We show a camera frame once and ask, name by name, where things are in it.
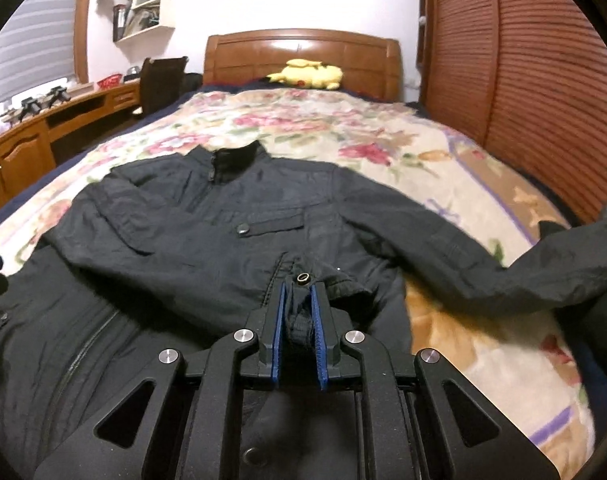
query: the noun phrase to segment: jacket collar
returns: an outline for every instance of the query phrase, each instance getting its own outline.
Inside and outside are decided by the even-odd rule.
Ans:
[[[209,152],[203,146],[197,146],[186,156],[209,167],[209,178],[212,182],[230,182],[248,170],[255,162],[270,158],[258,140],[242,148],[221,148],[214,152]]]

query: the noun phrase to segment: pikachu plush toy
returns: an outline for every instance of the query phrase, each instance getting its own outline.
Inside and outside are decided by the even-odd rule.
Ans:
[[[291,59],[281,72],[268,75],[271,83],[280,82],[299,88],[325,88],[336,90],[341,85],[343,72],[338,66],[321,61]]]

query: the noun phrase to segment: black jacket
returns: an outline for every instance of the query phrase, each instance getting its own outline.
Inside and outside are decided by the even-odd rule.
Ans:
[[[407,352],[402,269],[470,314],[580,303],[607,289],[607,222],[552,235],[503,269],[401,193],[331,164],[271,158],[257,142],[115,168],[75,198],[0,297],[0,468],[29,478],[161,350],[208,348],[301,272]],[[306,309],[288,312],[297,345],[310,344]],[[242,449],[269,465],[242,477],[328,478],[331,465],[333,478],[355,478],[350,403],[248,396]]]

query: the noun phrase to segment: wooden desk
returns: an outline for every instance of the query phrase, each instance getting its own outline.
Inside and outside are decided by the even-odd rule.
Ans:
[[[71,134],[84,132],[86,143],[126,126],[130,110],[139,106],[139,82],[93,92],[27,118],[0,135],[0,208],[74,153],[64,146]],[[98,132],[87,130],[102,120]],[[79,145],[77,151],[83,151]]]

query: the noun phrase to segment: jacket sleeve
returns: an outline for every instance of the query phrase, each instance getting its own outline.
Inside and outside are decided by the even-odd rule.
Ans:
[[[445,307],[509,316],[578,304],[607,290],[607,222],[551,235],[507,269],[423,205],[337,168],[335,203],[366,250],[416,273]]]

